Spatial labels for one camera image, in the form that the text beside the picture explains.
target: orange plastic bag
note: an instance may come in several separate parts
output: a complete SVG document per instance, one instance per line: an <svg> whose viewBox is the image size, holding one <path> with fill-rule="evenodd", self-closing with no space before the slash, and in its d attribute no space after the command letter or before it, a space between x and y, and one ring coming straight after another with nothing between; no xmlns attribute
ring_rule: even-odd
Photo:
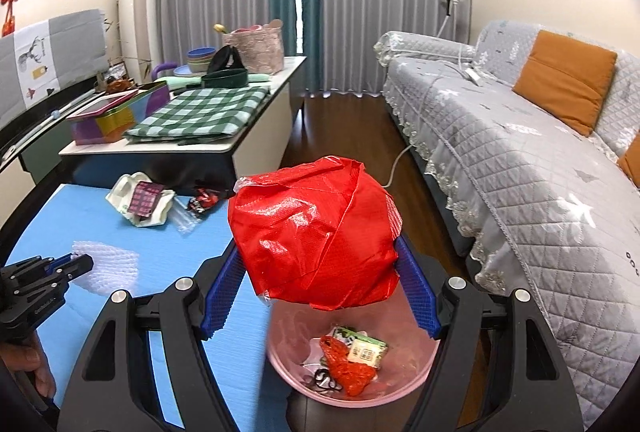
<svg viewBox="0 0 640 432"><path fill-rule="evenodd" d="M324 157L236 190L228 219L256 294L333 310L394 292L402 220L362 163Z"/></svg>

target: stacked bowls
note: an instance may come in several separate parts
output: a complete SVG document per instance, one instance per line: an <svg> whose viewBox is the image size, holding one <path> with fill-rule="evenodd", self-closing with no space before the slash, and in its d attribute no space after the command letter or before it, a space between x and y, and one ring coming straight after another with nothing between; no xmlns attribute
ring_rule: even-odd
<svg viewBox="0 0 640 432"><path fill-rule="evenodd" d="M187 65L193 74L206 73L216 52L215 47L200 47L187 53Z"/></svg>

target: power strip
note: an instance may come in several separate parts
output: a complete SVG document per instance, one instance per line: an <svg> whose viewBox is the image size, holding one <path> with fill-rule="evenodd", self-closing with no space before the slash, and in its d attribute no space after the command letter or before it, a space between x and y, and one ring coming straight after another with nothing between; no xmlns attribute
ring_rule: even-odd
<svg viewBox="0 0 640 432"><path fill-rule="evenodd" d="M482 86L482 78L480 75L471 67L465 69L465 74L469 77L471 81L473 81L476 85Z"/></svg>

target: purple handle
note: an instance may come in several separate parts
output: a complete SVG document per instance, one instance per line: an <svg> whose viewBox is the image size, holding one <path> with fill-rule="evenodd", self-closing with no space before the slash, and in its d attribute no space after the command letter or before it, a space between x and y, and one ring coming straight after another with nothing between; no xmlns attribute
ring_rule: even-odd
<svg viewBox="0 0 640 432"><path fill-rule="evenodd" d="M158 79L159 72L162 72L163 70L171 70L172 68L176 67L178 67L178 64L175 62L161 63L151 71L151 81L156 81L156 79Z"/></svg>

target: green checkered tablecloth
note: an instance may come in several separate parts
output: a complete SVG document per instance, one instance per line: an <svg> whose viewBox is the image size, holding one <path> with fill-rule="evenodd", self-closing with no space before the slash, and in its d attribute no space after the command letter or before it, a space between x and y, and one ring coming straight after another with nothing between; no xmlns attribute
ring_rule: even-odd
<svg viewBox="0 0 640 432"><path fill-rule="evenodd" d="M202 143L238 132L269 94L268 86L188 90L125 132L131 142Z"/></svg>

